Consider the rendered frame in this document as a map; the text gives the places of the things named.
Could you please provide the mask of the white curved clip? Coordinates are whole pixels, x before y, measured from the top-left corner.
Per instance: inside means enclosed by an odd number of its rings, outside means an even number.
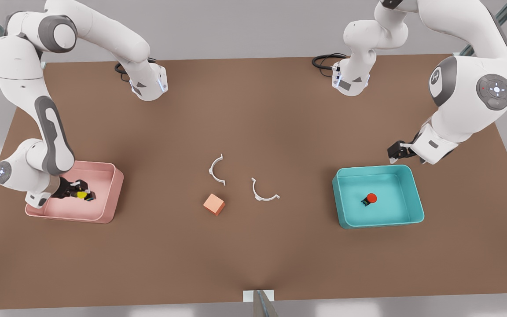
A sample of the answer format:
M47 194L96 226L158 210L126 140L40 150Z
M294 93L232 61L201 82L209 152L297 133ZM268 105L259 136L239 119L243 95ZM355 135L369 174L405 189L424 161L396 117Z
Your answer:
M213 179L214 179L215 181L217 181L217 182L219 182L219 183L222 183L222 184L225 186L225 185L226 185L225 180L220 179L220 178L217 178L217 176L216 176L216 175L215 175L215 173L214 173L214 167L215 167L215 165L216 165L219 161L221 161L221 160L223 160L223 159L224 159L224 157L223 157L223 154L221 153L221 154L220 154L220 156L219 156L218 158L216 158L216 159L212 162L211 166L209 167L209 174L213 177Z
M272 197L262 197L262 196L260 196L256 192L256 179L255 178L251 178L251 180L252 180L252 192L255 195L255 199L257 201L272 201L272 200L275 200L275 199L280 199L280 196L278 194L275 194Z

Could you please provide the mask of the white post foot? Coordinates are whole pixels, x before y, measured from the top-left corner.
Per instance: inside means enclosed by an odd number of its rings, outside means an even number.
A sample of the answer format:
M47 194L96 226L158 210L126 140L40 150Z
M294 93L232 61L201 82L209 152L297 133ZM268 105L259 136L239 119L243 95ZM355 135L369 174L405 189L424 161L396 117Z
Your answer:
M275 301L275 294L274 290L246 290L243 291L243 302L253 302L254 301L254 293L257 293L257 291L264 293L266 297L269 299L269 301L273 302Z

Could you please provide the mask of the blue storage box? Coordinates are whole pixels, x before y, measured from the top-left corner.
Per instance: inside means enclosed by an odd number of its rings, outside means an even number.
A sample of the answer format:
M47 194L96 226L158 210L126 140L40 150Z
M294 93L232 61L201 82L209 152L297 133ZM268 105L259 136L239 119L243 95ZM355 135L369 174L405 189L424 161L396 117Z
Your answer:
M342 168L332 179L340 226L362 229L408 225L424 220L414 175L406 165ZM374 193L376 203L361 203Z

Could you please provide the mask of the orange cube block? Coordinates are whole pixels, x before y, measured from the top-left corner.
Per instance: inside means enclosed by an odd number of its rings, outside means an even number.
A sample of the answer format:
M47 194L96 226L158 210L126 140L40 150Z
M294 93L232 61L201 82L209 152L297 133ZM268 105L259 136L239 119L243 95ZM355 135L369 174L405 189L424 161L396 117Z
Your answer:
M211 193L203 203L203 207L214 215L219 215L225 206L225 201Z

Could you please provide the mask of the pink storage box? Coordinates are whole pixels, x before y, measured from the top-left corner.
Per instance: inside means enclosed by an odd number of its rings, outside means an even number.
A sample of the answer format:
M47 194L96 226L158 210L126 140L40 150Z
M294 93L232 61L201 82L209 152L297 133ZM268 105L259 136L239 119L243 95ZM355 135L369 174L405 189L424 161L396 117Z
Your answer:
M113 219L124 180L123 173L114 164L76 161L73 168L63 177L69 181L84 180L88 183L91 191L95 192L96 199L84 201L74 197L62 200L50 198L40 209L26 205L27 215L102 224L109 223Z

